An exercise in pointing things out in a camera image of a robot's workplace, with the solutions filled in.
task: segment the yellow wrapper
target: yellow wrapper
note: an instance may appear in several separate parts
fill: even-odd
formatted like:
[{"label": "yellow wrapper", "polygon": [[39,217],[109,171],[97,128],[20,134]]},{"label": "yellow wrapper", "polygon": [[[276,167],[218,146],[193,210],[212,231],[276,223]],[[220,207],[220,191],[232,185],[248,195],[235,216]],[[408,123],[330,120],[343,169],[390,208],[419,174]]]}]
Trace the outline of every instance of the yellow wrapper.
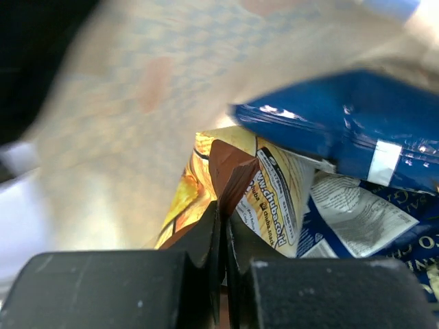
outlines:
[{"label": "yellow wrapper", "polygon": [[241,127],[195,136],[195,145],[156,247],[200,219],[216,199],[209,174],[212,142],[220,139],[259,159],[261,170],[236,207],[243,222],[282,254],[294,257],[314,169],[300,158],[273,146]]}]

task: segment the black object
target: black object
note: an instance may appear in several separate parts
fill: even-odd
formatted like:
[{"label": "black object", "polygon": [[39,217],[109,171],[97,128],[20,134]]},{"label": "black object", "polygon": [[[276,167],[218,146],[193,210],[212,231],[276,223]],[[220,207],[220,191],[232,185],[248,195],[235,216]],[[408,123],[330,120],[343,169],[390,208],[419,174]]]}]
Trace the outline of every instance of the black object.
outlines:
[{"label": "black object", "polygon": [[73,37],[99,0],[0,0],[0,145],[35,121]]},{"label": "black object", "polygon": [[397,260],[288,259],[216,202],[167,250],[34,257],[0,312],[2,329],[212,328],[226,264],[232,328],[436,329]]}]

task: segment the blurry background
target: blurry background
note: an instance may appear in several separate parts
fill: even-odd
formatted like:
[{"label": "blurry background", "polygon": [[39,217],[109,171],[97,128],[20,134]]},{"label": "blurry background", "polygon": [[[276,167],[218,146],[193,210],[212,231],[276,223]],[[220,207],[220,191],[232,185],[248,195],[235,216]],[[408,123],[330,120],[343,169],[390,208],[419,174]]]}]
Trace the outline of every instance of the blurry background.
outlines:
[{"label": "blurry background", "polygon": [[227,104],[376,58],[430,64],[351,0],[107,0],[69,47],[38,123],[57,249],[153,246],[194,134]]}]

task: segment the barcode label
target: barcode label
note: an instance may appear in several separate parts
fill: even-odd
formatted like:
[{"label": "barcode label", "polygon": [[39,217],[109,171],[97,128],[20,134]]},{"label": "barcode label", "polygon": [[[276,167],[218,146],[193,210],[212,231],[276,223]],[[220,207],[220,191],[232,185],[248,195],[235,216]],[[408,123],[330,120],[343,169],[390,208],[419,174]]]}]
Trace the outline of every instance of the barcode label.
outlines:
[{"label": "barcode label", "polygon": [[325,239],[319,241],[310,250],[305,252],[301,258],[338,258]]}]

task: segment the brown spot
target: brown spot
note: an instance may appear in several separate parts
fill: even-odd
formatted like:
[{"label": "brown spot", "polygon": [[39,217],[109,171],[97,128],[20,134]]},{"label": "brown spot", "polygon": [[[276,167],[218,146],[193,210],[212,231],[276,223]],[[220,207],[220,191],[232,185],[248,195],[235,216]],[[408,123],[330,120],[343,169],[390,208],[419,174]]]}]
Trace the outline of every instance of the brown spot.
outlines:
[{"label": "brown spot", "polygon": [[294,7],[301,2],[304,2],[304,0],[239,0],[244,9],[262,17],[279,10]]},{"label": "brown spot", "polygon": [[159,57],[149,60],[139,84],[139,102],[145,113],[157,109],[166,97],[172,74],[173,59]]}]

